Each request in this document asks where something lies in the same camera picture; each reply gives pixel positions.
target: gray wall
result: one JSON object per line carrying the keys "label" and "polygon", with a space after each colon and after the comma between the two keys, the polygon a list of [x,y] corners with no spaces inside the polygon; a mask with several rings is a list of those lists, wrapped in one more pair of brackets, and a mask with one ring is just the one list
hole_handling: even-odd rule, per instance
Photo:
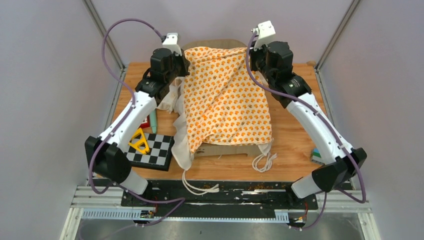
{"label": "gray wall", "polygon": [[362,1],[322,74],[385,240],[423,239],[424,2]]}
{"label": "gray wall", "polygon": [[58,239],[116,83],[80,0],[1,1],[0,39],[0,238]]}
{"label": "gray wall", "polygon": [[[180,46],[197,40],[236,39],[243,43],[250,29],[271,20],[277,40],[290,44],[294,61],[318,61],[351,0],[93,0],[105,26],[124,18],[148,21],[163,35],[177,32]],[[122,60],[148,62],[161,43],[140,23],[124,23],[111,38]]]}

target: black metal plate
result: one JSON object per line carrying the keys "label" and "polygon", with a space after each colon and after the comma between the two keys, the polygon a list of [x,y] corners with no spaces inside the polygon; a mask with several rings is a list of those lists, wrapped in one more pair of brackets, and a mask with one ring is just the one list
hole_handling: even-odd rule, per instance
{"label": "black metal plate", "polygon": [[[149,199],[159,201],[185,198],[185,202],[174,213],[173,217],[198,218],[274,218],[276,209],[304,210],[305,202],[291,205],[288,194],[284,191],[258,192],[243,194],[243,191],[283,190],[290,182],[255,182],[255,181],[189,181],[198,188],[211,188],[219,184],[219,192],[205,195],[194,195],[186,190],[181,180],[150,180],[153,188],[146,192]],[[146,204],[124,192],[121,205],[124,207],[153,206]],[[317,210],[318,205],[314,195],[305,198],[310,210]],[[163,216],[177,203],[159,204],[156,216]]]}

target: plywood surface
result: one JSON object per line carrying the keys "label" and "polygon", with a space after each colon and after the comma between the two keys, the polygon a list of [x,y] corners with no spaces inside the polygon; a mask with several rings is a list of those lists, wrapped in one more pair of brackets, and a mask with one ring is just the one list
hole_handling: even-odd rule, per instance
{"label": "plywood surface", "polygon": [[[143,73],[149,67],[146,62],[132,62],[126,72],[125,82],[135,88],[142,79]],[[312,66],[305,64],[294,64],[293,71],[302,76],[312,88],[318,104],[324,110],[323,99],[315,77]],[[286,111],[271,94],[266,94],[271,115],[272,144],[271,153],[277,153],[277,158],[273,161],[269,171],[260,173],[252,168],[254,157],[247,157],[246,154],[202,156],[194,159],[190,170],[186,173],[187,179],[197,180],[240,180],[240,181],[295,181],[300,177],[309,174],[318,167],[317,164],[309,161],[314,143],[297,120]],[[124,88],[116,105],[114,119],[121,113],[131,94]],[[157,110],[157,133],[173,136],[176,129],[173,122],[177,119],[176,113],[167,113]],[[147,179],[181,179],[183,170],[177,162],[172,159],[169,171],[158,171],[144,168],[133,168],[139,175]]]}

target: checkerboard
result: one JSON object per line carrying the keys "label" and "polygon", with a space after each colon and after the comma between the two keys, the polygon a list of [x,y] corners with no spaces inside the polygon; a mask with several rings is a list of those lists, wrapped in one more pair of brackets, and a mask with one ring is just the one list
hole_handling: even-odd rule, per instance
{"label": "checkerboard", "polygon": [[[142,154],[130,146],[125,155],[131,161],[131,165],[139,168],[168,171],[172,158],[171,148],[174,145],[174,137],[154,133],[144,133],[144,136],[147,139],[150,152]],[[140,137],[134,138],[131,142],[139,141]]]}

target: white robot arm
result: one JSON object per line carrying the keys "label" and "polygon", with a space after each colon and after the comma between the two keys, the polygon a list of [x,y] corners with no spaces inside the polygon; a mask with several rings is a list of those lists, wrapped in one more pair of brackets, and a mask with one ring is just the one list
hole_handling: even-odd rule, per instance
{"label": "white robot arm", "polygon": [[[296,97],[272,96],[281,103],[303,126],[318,148],[324,166],[302,177],[286,190],[294,198],[303,199],[317,192],[329,192],[356,174],[351,156],[359,167],[367,158],[362,148],[354,149],[335,129],[319,107],[311,88],[305,80],[292,72],[293,52],[287,42],[273,41],[275,30],[270,21],[260,23],[252,32],[257,40],[250,48],[250,65],[268,81],[271,90]],[[305,104],[315,108],[310,110]]]}
{"label": "white robot arm", "polygon": [[[88,165],[100,143],[106,141],[98,152],[93,171],[121,186],[141,195],[147,188],[148,181],[131,169],[130,161],[125,156],[132,136],[140,123],[155,110],[156,106],[169,92],[169,85],[176,77],[189,74],[189,61],[178,46],[178,34],[168,33],[162,42],[162,48],[153,51],[150,68],[135,88],[135,99],[130,100],[117,119],[99,137],[90,136],[85,141],[85,153]],[[124,119],[129,108],[129,115]],[[120,126],[111,132],[117,124]]]}

